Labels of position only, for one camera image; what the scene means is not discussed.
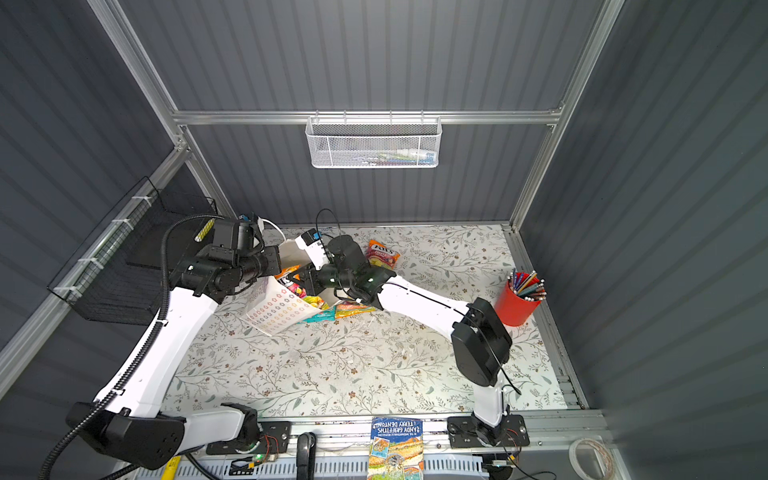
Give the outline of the colourful book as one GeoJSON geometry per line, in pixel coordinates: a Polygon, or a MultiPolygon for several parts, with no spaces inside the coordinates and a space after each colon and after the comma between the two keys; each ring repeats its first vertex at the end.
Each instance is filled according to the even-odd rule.
{"type": "Polygon", "coordinates": [[[367,479],[423,479],[423,432],[422,420],[374,417],[371,423],[367,479]]]}

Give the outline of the yellow marker in basket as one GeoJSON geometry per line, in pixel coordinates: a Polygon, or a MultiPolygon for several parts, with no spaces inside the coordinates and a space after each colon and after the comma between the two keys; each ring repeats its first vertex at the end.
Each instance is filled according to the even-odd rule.
{"type": "Polygon", "coordinates": [[[215,225],[215,218],[207,220],[194,237],[196,243],[202,243],[215,225]]]}

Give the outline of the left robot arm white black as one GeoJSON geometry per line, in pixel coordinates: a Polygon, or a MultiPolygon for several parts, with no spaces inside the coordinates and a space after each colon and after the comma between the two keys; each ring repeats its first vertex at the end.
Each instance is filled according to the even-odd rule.
{"type": "Polygon", "coordinates": [[[157,469],[207,444],[259,441],[257,412],[237,403],[167,415],[161,404],[197,333],[221,303],[281,270],[279,248],[263,240],[264,222],[193,215],[160,242],[160,307],[115,376],[90,403],[75,404],[61,452],[75,438],[132,467],[157,469]]]}

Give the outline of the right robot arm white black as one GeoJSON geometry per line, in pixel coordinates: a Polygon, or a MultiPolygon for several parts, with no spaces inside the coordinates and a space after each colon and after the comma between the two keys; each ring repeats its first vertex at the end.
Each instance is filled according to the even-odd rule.
{"type": "Polygon", "coordinates": [[[310,294],[332,290],[341,301],[409,317],[446,337],[458,371],[473,384],[473,435],[498,445],[506,416],[504,371],[512,339],[493,306],[482,298],[467,303],[440,296],[394,271],[372,265],[349,235],[324,241],[313,228],[295,239],[310,262],[289,279],[310,294]]]}

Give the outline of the white paper gift bag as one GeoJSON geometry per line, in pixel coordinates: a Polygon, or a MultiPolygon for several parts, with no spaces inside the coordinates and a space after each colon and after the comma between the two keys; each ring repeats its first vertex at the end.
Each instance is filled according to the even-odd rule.
{"type": "MultiPolygon", "coordinates": [[[[297,247],[295,239],[289,239],[276,224],[270,220],[259,218],[257,225],[261,231],[266,225],[269,225],[282,238],[283,242],[278,246],[282,270],[294,265],[301,267],[310,262],[308,255],[297,247]]],[[[288,327],[304,322],[307,318],[321,311],[310,306],[282,286],[275,279],[275,276],[258,279],[255,285],[244,293],[244,304],[238,312],[239,320],[267,336],[273,336],[288,327]]],[[[321,294],[315,296],[320,296],[329,304],[330,308],[335,307],[321,294]]]]}

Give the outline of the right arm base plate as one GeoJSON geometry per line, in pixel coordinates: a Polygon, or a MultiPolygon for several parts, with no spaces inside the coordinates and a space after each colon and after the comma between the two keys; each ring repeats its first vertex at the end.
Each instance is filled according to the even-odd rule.
{"type": "Polygon", "coordinates": [[[475,415],[448,417],[446,425],[450,446],[456,449],[530,445],[528,429],[520,415],[503,415],[495,427],[488,426],[475,415]]]}

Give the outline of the red pencil cup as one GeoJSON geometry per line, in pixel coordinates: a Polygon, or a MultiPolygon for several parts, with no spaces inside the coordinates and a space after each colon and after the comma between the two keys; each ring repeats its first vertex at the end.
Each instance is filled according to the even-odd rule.
{"type": "Polygon", "coordinates": [[[494,309],[503,325],[520,327],[546,298],[545,280],[536,271],[514,269],[507,276],[494,309]]]}

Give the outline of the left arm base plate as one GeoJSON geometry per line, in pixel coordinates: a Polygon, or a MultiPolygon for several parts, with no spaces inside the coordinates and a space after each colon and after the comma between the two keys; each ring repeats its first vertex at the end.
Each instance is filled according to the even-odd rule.
{"type": "Polygon", "coordinates": [[[265,454],[279,455],[288,450],[292,423],[288,421],[261,421],[260,437],[250,443],[237,440],[215,442],[205,447],[209,456],[265,454]]]}

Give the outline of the teal snack packet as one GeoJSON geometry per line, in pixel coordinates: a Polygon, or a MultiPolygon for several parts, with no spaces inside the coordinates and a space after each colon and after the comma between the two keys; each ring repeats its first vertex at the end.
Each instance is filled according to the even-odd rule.
{"type": "Polygon", "coordinates": [[[304,323],[317,323],[323,321],[333,321],[336,318],[336,308],[331,307],[321,310],[319,313],[304,320],[304,323]]]}

